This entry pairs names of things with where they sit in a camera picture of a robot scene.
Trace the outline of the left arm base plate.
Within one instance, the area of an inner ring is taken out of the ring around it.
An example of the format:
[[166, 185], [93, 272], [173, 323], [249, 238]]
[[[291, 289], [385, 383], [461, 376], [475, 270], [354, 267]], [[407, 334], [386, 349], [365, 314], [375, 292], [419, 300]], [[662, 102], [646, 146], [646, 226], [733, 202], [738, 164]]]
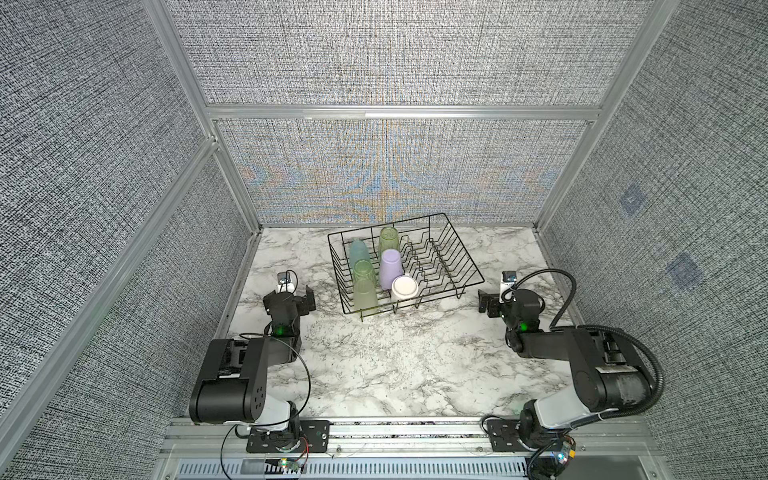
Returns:
[[266, 431], [252, 428], [246, 444], [250, 454], [326, 453], [331, 423], [327, 420], [291, 421], [285, 430]]

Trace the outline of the pale green translucent cup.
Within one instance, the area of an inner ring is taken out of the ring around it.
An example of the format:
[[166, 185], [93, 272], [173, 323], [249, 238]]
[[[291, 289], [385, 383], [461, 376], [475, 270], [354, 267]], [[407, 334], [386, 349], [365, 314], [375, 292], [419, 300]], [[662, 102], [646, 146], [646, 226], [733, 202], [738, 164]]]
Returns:
[[359, 279], [353, 286], [353, 306], [355, 310], [363, 311], [379, 306], [376, 284], [369, 278]]

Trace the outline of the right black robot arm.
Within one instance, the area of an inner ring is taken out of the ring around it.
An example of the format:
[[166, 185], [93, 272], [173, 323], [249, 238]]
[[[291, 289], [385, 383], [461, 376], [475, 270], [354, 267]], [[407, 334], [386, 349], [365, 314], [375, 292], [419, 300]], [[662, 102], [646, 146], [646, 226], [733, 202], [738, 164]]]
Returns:
[[650, 350], [625, 331], [602, 325], [540, 328], [545, 303], [528, 289], [478, 292], [478, 311], [505, 324], [505, 343], [519, 357], [564, 361], [571, 384], [526, 402], [516, 424], [528, 449], [546, 447], [578, 427], [649, 410], [664, 388]]

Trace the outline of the lilac plastic cup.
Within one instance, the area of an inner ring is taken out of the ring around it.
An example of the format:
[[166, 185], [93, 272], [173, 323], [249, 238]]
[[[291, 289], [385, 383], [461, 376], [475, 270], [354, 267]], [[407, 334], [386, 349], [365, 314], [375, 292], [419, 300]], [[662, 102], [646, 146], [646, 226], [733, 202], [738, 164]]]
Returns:
[[396, 278], [404, 275], [401, 254], [396, 249], [385, 250], [380, 257], [379, 283], [383, 290], [390, 290]]

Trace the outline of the tall green glass cup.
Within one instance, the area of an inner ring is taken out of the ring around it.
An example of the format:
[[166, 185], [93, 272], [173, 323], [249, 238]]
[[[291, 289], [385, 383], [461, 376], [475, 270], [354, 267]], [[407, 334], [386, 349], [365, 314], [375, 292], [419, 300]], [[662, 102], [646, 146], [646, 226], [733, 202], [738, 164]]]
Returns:
[[379, 234], [379, 252], [387, 250], [400, 250], [400, 235], [398, 230], [391, 225], [387, 225], [380, 230]]

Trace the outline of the teal translucent cup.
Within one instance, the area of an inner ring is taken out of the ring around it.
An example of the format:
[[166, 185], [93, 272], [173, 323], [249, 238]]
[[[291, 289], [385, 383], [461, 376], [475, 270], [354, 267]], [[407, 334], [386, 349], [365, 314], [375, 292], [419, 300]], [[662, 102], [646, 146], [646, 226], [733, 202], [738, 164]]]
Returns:
[[368, 246], [359, 238], [354, 239], [348, 248], [348, 263], [351, 269], [360, 261], [371, 262]]

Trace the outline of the red and white cup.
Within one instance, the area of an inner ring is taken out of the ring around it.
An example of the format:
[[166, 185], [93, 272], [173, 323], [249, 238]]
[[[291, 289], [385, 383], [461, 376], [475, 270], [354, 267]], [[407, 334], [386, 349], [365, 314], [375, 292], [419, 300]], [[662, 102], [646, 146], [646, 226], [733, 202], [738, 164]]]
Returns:
[[394, 301], [405, 301], [417, 297], [419, 294], [418, 282], [408, 276], [401, 275], [395, 278], [391, 285], [391, 297]]

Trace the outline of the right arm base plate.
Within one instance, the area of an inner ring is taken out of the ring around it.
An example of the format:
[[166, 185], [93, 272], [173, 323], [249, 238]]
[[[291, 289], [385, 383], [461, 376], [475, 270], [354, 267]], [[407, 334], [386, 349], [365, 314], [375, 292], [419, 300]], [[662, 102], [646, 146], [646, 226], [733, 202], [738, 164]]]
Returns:
[[505, 420], [499, 417], [487, 419], [483, 428], [487, 432], [491, 449], [495, 453], [530, 452], [535, 448], [520, 440], [517, 420]]

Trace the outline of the black wire dish rack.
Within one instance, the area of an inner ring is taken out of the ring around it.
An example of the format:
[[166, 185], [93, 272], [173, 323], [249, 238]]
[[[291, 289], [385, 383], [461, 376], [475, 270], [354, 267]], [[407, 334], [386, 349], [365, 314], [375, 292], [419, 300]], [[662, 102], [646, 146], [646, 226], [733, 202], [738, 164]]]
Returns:
[[[378, 304], [371, 307], [354, 305], [354, 281], [351, 248], [359, 240], [368, 250], [375, 272], [380, 270], [380, 234], [387, 227], [398, 233], [404, 273], [413, 278], [417, 294], [413, 299], [396, 300], [379, 284], [375, 285]], [[335, 231], [327, 235], [336, 290], [342, 311], [363, 320], [402, 309], [451, 297], [461, 298], [467, 291], [484, 282], [476, 262], [444, 213]]]

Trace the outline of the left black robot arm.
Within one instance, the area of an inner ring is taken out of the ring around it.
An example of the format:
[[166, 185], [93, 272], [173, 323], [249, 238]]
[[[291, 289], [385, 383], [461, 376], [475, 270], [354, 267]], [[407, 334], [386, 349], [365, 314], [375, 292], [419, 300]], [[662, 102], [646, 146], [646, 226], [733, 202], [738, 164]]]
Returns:
[[316, 310], [314, 290], [264, 297], [270, 322], [262, 333], [210, 342], [189, 400], [196, 424], [239, 422], [264, 431], [295, 431], [302, 407], [267, 392], [268, 369], [295, 361], [303, 367], [301, 318]]

